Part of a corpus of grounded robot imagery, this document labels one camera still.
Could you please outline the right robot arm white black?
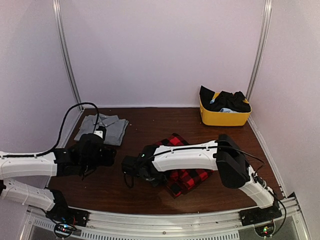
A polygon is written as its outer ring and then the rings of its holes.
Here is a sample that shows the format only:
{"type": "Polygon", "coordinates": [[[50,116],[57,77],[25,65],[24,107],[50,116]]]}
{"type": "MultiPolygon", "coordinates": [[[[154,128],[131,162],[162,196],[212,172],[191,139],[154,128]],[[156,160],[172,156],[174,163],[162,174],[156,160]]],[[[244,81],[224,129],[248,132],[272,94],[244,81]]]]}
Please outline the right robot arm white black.
{"type": "Polygon", "coordinates": [[[144,179],[154,186],[164,181],[169,171],[218,172],[223,186],[245,193],[256,203],[258,219],[266,221],[276,212],[278,200],[272,188],[248,162],[249,156],[231,137],[221,134],[217,140],[200,144],[147,145],[138,156],[127,155],[121,162],[121,170],[126,176],[144,179]]]}

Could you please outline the black garment in bin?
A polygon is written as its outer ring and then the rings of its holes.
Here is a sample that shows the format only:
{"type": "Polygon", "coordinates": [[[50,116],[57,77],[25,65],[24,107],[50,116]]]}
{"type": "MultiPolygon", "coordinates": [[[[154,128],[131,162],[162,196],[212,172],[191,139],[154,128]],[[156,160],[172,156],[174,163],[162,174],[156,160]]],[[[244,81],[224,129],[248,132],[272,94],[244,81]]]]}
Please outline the black garment in bin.
{"type": "Polygon", "coordinates": [[[249,113],[252,109],[241,91],[231,93],[221,91],[214,97],[216,92],[204,87],[199,90],[200,102],[205,110],[210,112],[220,112],[221,109],[230,109],[237,113],[249,113]]]}

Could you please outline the yellow plastic bin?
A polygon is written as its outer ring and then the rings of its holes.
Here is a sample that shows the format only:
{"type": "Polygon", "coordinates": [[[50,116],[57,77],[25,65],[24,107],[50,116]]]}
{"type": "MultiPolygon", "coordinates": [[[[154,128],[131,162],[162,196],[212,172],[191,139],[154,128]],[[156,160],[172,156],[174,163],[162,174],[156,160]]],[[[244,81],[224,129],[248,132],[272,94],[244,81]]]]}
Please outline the yellow plastic bin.
{"type": "Polygon", "coordinates": [[[209,111],[204,108],[201,97],[199,97],[199,111],[203,124],[215,127],[241,127],[252,113],[252,109],[249,112],[209,111]]]}

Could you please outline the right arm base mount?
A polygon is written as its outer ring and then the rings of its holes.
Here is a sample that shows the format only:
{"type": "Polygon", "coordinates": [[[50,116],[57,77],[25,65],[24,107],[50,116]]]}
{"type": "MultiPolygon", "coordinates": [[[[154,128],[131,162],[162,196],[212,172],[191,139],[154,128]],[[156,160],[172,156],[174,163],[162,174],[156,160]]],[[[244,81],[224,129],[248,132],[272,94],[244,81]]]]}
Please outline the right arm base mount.
{"type": "Polygon", "coordinates": [[[276,232],[274,220],[282,217],[282,211],[277,206],[267,208],[250,208],[241,210],[239,217],[243,227],[254,226],[255,233],[261,238],[270,238],[276,232]]]}

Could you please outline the right aluminium frame post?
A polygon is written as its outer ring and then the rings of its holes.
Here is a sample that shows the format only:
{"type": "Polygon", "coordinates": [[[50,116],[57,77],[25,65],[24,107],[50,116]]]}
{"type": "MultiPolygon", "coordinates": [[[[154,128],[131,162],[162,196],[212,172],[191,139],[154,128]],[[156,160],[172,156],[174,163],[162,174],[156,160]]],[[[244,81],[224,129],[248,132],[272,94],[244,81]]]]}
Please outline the right aluminium frame post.
{"type": "Polygon", "coordinates": [[[251,96],[253,94],[254,86],[256,83],[256,80],[258,78],[260,66],[262,63],[263,59],[263,53],[264,49],[266,46],[266,42],[268,39],[268,34],[270,30],[270,24],[271,24],[271,18],[272,18],[272,5],[273,1],[272,0],[265,0],[264,1],[264,9],[263,9],[263,14],[262,14],[262,21],[261,21],[261,28],[260,28],[260,35],[259,35],[259,40],[258,40],[258,45],[257,45],[257,50],[256,50],[256,55],[254,59],[254,64],[246,92],[246,99],[250,101],[251,96]]]}

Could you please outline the aluminium frame post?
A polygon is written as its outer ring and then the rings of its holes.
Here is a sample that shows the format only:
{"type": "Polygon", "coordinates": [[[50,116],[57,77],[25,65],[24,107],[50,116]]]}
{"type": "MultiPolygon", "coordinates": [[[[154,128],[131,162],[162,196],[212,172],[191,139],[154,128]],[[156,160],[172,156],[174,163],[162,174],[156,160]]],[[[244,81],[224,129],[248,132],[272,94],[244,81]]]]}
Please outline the aluminium frame post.
{"type": "Polygon", "coordinates": [[[262,63],[263,59],[263,53],[264,49],[266,46],[266,42],[268,39],[268,34],[270,30],[270,24],[271,24],[271,18],[272,18],[272,5],[273,1],[272,0],[265,0],[264,1],[264,9],[263,9],[263,14],[262,14],[262,21],[261,21],[261,28],[260,28],[260,35],[259,35],[259,40],[258,40],[258,45],[257,45],[257,50],[256,50],[256,55],[254,59],[254,64],[246,92],[246,99],[250,101],[251,96],[253,94],[254,86],[256,83],[256,80],[258,78],[260,66],[262,63]]]}
{"type": "Polygon", "coordinates": [[[70,84],[73,98],[75,102],[79,104],[81,103],[81,97],[79,94],[78,86],[76,84],[76,80],[75,80],[75,76],[74,76],[74,72],[73,72],[73,68],[70,60],[70,55],[68,51],[67,40],[66,40],[65,31],[64,31],[63,16],[61,12],[61,1],[53,0],[52,7],[53,7],[53,14],[56,22],[58,39],[59,39],[60,48],[61,48],[61,54],[62,54],[68,82],[70,84]]]}

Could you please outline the folded grey shirt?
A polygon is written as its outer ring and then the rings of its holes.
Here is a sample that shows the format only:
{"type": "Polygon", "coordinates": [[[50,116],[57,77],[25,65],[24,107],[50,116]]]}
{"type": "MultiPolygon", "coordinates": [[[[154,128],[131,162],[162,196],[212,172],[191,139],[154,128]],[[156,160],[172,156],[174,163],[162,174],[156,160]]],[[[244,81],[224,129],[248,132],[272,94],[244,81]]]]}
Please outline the folded grey shirt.
{"type": "MultiPolygon", "coordinates": [[[[78,133],[74,137],[75,141],[79,141],[83,134],[92,133],[95,127],[97,116],[88,115],[85,116],[78,133]]],[[[96,130],[98,127],[106,128],[106,135],[104,137],[104,144],[112,146],[120,146],[125,135],[126,128],[129,121],[126,119],[119,119],[118,115],[99,115],[96,130]]]]}

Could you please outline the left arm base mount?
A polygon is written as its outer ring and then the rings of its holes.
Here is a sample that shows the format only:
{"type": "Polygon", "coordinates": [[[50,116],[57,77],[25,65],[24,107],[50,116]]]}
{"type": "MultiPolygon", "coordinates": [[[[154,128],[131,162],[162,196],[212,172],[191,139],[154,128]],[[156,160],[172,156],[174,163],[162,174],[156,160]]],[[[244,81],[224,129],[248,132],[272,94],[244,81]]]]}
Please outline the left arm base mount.
{"type": "Polygon", "coordinates": [[[59,239],[66,239],[72,234],[79,233],[79,227],[86,227],[89,220],[89,212],[85,210],[68,208],[67,211],[44,211],[45,216],[50,219],[53,233],[59,239]]]}

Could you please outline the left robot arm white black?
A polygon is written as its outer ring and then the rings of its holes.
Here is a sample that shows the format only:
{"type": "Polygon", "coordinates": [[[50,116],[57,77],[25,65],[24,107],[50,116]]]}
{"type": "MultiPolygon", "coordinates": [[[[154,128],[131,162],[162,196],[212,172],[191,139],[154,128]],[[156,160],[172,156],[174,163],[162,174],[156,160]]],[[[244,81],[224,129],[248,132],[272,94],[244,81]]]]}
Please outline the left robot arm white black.
{"type": "Polygon", "coordinates": [[[18,182],[17,177],[47,176],[86,178],[98,167],[110,167],[116,150],[104,144],[101,136],[88,133],[69,148],[53,148],[43,153],[0,154],[0,198],[53,213],[61,222],[72,218],[63,194],[58,190],[37,188],[18,182]]]}

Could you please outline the left aluminium frame post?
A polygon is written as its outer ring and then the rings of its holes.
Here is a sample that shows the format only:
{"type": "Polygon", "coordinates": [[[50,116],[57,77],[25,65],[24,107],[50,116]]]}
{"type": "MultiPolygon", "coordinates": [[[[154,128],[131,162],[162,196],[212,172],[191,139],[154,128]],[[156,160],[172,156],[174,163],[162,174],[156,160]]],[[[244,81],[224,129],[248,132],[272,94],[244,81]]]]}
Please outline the left aluminium frame post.
{"type": "Polygon", "coordinates": [[[61,1],[53,0],[52,7],[53,7],[53,14],[56,22],[58,39],[59,39],[60,48],[61,48],[61,54],[62,54],[68,82],[70,84],[73,98],[75,102],[79,104],[81,103],[81,97],[79,94],[78,86],[76,84],[76,80],[75,80],[75,76],[74,76],[74,72],[73,72],[73,68],[70,60],[70,55],[68,51],[67,40],[66,40],[65,31],[64,31],[63,16],[61,12],[61,1]]]}

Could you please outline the red black plaid shirt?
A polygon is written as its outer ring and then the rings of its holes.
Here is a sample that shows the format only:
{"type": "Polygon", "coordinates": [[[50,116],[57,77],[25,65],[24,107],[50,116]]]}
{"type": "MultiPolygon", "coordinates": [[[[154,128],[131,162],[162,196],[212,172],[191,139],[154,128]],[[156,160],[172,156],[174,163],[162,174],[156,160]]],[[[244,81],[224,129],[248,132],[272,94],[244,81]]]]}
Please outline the red black plaid shirt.
{"type": "MultiPolygon", "coordinates": [[[[186,146],[189,143],[179,134],[172,133],[171,136],[155,143],[158,146],[186,146]]],[[[177,198],[181,195],[186,195],[201,183],[207,180],[212,174],[213,170],[209,169],[175,169],[164,173],[165,186],[168,193],[177,198]]]]}

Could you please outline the front aluminium rail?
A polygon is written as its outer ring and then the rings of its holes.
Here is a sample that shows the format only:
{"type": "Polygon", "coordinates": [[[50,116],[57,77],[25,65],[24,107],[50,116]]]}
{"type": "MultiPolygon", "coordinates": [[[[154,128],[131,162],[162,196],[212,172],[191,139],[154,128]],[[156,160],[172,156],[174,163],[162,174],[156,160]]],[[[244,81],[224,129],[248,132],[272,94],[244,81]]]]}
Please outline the front aluminium rail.
{"type": "MultiPolygon", "coordinates": [[[[86,226],[66,240],[311,240],[297,198],[282,200],[287,215],[280,228],[281,218],[263,223],[243,225],[240,211],[253,207],[227,211],[145,215],[89,211],[86,226]],[[272,237],[258,235],[262,224],[275,224],[272,237]]],[[[18,240],[59,240],[54,224],[40,210],[29,207],[18,240]]]]}

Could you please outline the light blue garment in bin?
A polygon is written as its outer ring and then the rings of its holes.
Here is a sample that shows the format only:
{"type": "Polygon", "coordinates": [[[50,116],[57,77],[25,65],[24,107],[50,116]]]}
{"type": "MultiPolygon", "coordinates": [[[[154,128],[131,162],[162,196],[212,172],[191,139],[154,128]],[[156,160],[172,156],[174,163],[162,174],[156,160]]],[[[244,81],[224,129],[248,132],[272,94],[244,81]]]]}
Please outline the light blue garment in bin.
{"type": "MultiPolygon", "coordinates": [[[[209,104],[210,104],[211,107],[213,106],[214,102],[215,102],[215,99],[212,99],[212,100],[210,101],[209,104]]],[[[221,112],[221,113],[237,113],[236,111],[233,111],[233,110],[231,110],[230,108],[226,108],[226,107],[221,108],[221,109],[219,110],[219,112],[221,112]]]]}

